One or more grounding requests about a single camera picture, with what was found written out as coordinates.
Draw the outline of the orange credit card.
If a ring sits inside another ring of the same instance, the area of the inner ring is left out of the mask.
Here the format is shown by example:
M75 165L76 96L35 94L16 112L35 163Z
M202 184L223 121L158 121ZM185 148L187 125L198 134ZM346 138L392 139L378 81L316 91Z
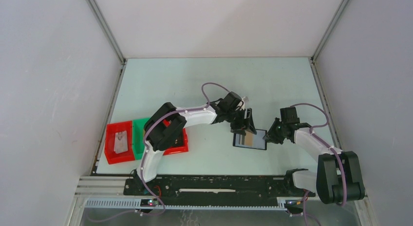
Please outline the orange credit card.
M247 147L253 147L255 134L247 132L243 138L243 145Z

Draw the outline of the black leather card holder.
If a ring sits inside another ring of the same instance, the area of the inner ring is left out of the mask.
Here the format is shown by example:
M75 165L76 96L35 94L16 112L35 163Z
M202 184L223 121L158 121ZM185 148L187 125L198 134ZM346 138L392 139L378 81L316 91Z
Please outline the black leather card holder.
M266 130L256 130L257 134L246 132L245 135L234 134L233 146L260 151L267 150L267 142L264 140Z

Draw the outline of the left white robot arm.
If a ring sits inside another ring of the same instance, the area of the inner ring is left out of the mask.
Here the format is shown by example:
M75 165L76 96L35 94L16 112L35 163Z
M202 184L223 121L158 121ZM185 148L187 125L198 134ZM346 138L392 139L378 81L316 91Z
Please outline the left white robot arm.
M199 108L175 107L170 102L163 104L144 125L145 146L135 189L142 195L152 193L157 168L164 155L184 129L202 124L228 122L234 134L256 134L252 109L245 107L245 100L229 92L224 98L208 101Z

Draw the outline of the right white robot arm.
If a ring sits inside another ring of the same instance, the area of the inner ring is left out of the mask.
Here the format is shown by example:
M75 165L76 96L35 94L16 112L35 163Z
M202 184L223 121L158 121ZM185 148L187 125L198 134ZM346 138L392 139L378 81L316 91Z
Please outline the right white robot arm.
M283 189L295 196L302 190L315 193L324 204L344 205L366 196L359 158L353 151L343 151L323 140L308 123L301 122L296 106L280 109L264 136L268 143L283 144L284 140L303 148L318 164L317 171L291 169L286 172Z

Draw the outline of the right red bin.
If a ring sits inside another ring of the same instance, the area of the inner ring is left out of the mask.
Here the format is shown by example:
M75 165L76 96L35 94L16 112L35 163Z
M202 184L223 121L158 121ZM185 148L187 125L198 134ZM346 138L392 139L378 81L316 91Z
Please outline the right red bin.
M175 140L174 144L164 151L165 155L172 155L178 153L185 153L188 152L188 135L186 133L186 129L183 129L178 138Z

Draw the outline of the red bin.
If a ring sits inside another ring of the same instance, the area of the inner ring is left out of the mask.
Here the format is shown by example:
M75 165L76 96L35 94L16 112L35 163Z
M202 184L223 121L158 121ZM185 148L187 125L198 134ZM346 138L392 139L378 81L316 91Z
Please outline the red bin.
M135 160L132 151L132 121L106 126L104 153L109 165Z
M188 152L188 135L186 133L186 129L183 129L178 138L175 140L174 144L164 151L165 155L172 155L178 153L185 153Z

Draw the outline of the green bin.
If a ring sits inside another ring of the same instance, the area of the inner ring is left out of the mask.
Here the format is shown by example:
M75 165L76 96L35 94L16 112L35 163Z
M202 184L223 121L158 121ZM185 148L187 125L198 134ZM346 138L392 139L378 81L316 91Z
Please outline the green bin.
M132 121L132 151L135 160L142 159L145 149L143 136L145 135L145 124L149 118L141 118Z

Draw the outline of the silver item in red bin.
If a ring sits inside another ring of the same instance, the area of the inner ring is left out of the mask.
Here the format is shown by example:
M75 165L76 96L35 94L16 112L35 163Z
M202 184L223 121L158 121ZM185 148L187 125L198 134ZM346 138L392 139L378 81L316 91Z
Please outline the silver item in red bin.
M116 154L120 154L120 153L124 153L128 151L127 131L121 131L121 132L115 133L113 150Z

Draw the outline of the left red bin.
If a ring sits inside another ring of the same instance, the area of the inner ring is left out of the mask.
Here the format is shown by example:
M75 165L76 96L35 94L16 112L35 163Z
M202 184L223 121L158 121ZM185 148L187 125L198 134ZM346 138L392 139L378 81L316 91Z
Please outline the left red bin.
M106 126L104 153L109 165L135 160L132 151L132 121Z

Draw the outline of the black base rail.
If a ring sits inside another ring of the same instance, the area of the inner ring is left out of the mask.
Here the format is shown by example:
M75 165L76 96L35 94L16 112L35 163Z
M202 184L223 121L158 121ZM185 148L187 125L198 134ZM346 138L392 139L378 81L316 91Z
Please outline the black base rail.
M281 198L301 200L305 190L283 175L157 175L145 189L137 174L126 179L123 194L159 197L165 205L276 206Z

